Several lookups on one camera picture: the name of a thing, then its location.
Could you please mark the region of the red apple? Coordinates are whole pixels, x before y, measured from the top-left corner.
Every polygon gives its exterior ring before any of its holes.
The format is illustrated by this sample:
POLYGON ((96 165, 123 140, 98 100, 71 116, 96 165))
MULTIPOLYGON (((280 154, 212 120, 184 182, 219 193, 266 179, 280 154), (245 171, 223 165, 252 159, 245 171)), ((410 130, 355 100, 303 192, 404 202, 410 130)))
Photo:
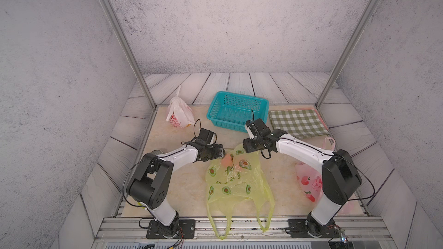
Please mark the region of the red apple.
POLYGON ((227 167, 232 167, 233 164, 234 164, 234 155, 231 153, 226 154, 225 157, 222 158, 220 161, 220 166, 223 169, 226 169, 227 167))

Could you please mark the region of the yellow-green avocado plastic bag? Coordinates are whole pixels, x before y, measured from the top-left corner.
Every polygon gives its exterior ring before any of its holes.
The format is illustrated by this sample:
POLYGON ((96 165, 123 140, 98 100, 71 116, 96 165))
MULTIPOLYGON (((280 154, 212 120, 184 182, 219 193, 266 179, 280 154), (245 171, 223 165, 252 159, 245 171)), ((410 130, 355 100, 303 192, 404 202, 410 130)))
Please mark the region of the yellow-green avocado plastic bag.
POLYGON ((227 152, 234 155, 232 167, 223 169, 221 159, 210 162, 205 175, 207 184, 207 216, 217 238, 224 240, 230 233, 235 208, 244 201, 251 201, 262 232, 270 228, 275 209, 275 199, 261 168, 261 154, 246 153, 243 145, 227 152), (227 222, 224 234, 220 234, 212 213, 222 214, 227 222))

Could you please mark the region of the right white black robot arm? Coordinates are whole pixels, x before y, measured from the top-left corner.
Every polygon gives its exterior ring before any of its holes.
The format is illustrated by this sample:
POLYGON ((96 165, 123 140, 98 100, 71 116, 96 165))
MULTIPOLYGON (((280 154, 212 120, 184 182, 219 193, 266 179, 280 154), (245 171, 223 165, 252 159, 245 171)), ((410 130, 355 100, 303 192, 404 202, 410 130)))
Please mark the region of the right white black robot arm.
POLYGON ((268 150, 286 154, 320 173, 323 186, 318 204, 308 214, 303 233, 320 238, 331 225, 334 216, 347 203, 362 183, 361 176, 348 152, 333 152, 300 141, 285 131, 246 129, 246 152, 268 150))

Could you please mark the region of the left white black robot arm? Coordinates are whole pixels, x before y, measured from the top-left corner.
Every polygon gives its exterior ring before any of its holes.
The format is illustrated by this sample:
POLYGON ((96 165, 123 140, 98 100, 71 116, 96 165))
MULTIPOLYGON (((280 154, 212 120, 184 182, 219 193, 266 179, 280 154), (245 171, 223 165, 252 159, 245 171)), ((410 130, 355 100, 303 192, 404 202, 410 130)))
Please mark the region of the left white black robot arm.
POLYGON ((135 165, 132 177, 125 182, 127 195, 147 208, 156 222, 175 231, 180 216, 166 199, 173 172, 187 164, 223 158, 223 145, 216 142, 217 135, 202 128, 197 137, 183 142, 174 151, 159 155, 145 154, 135 165))

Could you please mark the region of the white tied plastic bag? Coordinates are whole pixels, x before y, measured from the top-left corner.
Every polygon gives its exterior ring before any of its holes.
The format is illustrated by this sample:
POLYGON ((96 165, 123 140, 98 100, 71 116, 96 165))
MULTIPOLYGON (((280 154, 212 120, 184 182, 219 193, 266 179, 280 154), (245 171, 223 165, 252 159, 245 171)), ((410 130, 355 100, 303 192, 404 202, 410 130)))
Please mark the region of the white tied plastic bag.
POLYGON ((181 85, 178 87, 175 96, 170 100, 166 122, 174 127, 186 128, 195 124, 195 118, 192 109, 180 98, 180 91, 181 85))

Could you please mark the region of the pink strawberry plastic bag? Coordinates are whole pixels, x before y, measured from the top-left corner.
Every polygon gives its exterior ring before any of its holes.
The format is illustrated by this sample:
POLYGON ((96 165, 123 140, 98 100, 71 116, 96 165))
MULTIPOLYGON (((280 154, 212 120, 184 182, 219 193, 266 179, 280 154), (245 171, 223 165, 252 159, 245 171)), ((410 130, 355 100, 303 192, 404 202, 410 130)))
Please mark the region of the pink strawberry plastic bag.
MULTIPOLYGON (((303 141, 315 147, 332 151, 336 145, 335 140, 327 136, 311 137, 303 139, 303 141)), ((320 173, 304 162, 297 161, 296 179, 306 198, 315 205, 318 204, 323 188, 323 180, 320 173)), ((349 201, 338 212, 339 215, 354 213, 360 214, 361 210, 359 206, 356 207, 354 203, 349 201)))

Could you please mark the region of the teal plastic basket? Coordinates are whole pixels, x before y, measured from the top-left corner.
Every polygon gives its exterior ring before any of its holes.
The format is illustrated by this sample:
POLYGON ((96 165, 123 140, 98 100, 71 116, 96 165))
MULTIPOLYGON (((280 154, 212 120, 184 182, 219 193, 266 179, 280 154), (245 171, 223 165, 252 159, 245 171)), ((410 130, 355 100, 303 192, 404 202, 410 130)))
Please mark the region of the teal plastic basket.
POLYGON ((246 133, 245 123, 252 118, 266 122, 267 99, 231 92, 218 92, 208 109, 207 119, 214 126, 246 133))

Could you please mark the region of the green checkered cloth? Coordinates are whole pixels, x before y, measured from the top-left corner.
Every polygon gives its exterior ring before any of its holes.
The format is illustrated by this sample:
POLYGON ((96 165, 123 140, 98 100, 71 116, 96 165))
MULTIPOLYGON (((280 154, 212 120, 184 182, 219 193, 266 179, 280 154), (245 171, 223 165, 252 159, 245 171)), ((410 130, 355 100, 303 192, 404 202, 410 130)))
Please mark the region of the green checkered cloth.
POLYGON ((329 130, 314 108, 269 111, 274 129, 286 131, 297 139, 327 136, 329 130))

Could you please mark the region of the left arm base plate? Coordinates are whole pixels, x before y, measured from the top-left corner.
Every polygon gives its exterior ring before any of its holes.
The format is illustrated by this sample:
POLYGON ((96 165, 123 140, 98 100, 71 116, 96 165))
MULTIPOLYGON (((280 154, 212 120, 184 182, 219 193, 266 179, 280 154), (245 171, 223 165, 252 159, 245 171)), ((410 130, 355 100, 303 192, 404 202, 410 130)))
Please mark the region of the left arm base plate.
POLYGON ((160 221, 151 220, 147 228, 147 239, 193 239, 195 237, 196 220, 178 219, 170 226, 163 225, 160 221))

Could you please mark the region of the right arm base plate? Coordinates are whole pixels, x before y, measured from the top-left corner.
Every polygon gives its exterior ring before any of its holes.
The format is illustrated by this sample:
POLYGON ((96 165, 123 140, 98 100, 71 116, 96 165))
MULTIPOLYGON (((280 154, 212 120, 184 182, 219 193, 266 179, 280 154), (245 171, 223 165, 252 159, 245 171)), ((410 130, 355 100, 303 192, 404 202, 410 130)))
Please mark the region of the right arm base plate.
POLYGON ((316 220, 289 219, 285 233, 291 238, 327 238, 340 237, 339 227, 334 220, 330 220, 326 225, 320 225, 316 220))

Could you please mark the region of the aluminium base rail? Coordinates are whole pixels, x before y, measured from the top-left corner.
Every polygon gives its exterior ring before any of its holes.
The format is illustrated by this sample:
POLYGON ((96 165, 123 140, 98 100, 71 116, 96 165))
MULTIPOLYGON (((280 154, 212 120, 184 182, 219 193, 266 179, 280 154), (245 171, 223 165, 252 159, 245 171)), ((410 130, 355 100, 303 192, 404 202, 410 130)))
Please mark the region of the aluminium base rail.
POLYGON ((274 217, 269 230, 263 232, 253 217, 235 217, 226 238, 226 219, 216 217, 218 229, 213 230, 206 217, 185 218, 181 231, 171 239, 165 239, 157 231, 149 231, 150 219, 104 219, 94 240, 95 249, 141 249, 154 244, 157 249, 168 249, 177 244, 179 249, 394 249, 396 244, 380 217, 336 216, 319 238, 303 231, 301 217, 274 217))

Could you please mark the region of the left aluminium frame post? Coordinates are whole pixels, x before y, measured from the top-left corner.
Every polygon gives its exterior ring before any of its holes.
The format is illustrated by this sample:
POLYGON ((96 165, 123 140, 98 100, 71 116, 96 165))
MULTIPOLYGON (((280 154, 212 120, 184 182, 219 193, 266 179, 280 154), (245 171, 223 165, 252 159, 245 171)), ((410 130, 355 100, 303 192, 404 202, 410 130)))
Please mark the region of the left aluminium frame post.
POLYGON ((115 13, 115 10, 112 6, 112 3, 110 0, 99 0, 100 5, 102 6, 104 13, 108 19, 108 21, 111 24, 111 27, 114 31, 114 34, 120 44, 120 46, 122 47, 125 56, 129 62, 130 67, 132 68, 138 83, 140 84, 141 90, 144 94, 144 96, 147 97, 148 102, 150 104, 150 106, 153 109, 157 108, 157 104, 155 103, 153 96, 151 95, 151 92, 148 88, 148 85, 146 84, 145 78, 143 77, 143 74, 141 72, 141 69, 137 63, 136 57, 133 54, 133 51, 130 47, 130 44, 125 36, 125 33, 123 31, 123 28, 119 22, 119 19, 115 13))

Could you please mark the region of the aluminium frame post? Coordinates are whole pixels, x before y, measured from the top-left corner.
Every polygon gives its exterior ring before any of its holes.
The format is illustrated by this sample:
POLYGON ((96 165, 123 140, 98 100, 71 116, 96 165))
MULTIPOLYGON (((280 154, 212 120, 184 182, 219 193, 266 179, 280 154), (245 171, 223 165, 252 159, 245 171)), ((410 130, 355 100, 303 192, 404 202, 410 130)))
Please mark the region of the aluminium frame post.
POLYGON ((130 44, 125 36, 125 33, 123 31, 123 28, 119 22, 119 19, 115 13, 115 10, 112 6, 112 3, 110 0, 99 0, 100 5, 102 6, 104 13, 108 19, 108 21, 111 24, 111 27, 114 31, 114 34, 120 44, 120 46, 122 47, 125 56, 129 62, 130 67, 132 68, 138 83, 140 84, 141 90, 144 94, 144 96, 147 97, 148 102, 150 104, 150 106, 153 109, 157 108, 157 104, 155 103, 153 96, 151 95, 151 92, 148 88, 148 85, 146 84, 145 78, 143 77, 143 74, 141 72, 141 69, 137 63, 136 57, 133 54, 133 51, 130 47, 130 44))
POLYGON ((321 92, 318 100, 314 105, 318 110, 325 103, 326 98, 328 97, 333 87, 333 84, 336 82, 336 80, 340 76, 340 73, 344 69, 349 57, 351 56, 355 46, 358 44, 368 22, 370 21, 372 15, 376 11, 380 1, 381 0, 368 0, 368 3, 366 4, 352 34, 350 35, 347 44, 345 45, 342 53, 340 54, 338 61, 336 62, 335 66, 333 67, 329 75, 329 78, 324 86, 323 91, 321 92))

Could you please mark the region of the right aluminium frame post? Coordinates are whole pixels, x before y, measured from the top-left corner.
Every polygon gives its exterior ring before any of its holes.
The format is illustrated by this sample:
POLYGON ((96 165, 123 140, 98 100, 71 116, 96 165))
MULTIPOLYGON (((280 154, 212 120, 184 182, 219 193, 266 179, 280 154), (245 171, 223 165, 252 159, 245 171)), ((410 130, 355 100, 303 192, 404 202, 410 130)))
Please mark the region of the right aluminium frame post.
POLYGON ((335 66, 333 67, 329 75, 329 78, 324 86, 323 91, 321 92, 318 100, 314 105, 318 110, 325 103, 326 98, 328 97, 333 87, 333 84, 336 82, 336 80, 340 76, 340 73, 344 69, 349 57, 351 56, 355 46, 358 44, 368 22, 370 21, 372 15, 376 11, 380 1, 381 0, 368 0, 368 3, 366 4, 352 34, 350 35, 347 44, 345 45, 342 53, 340 54, 338 61, 336 62, 335 66))

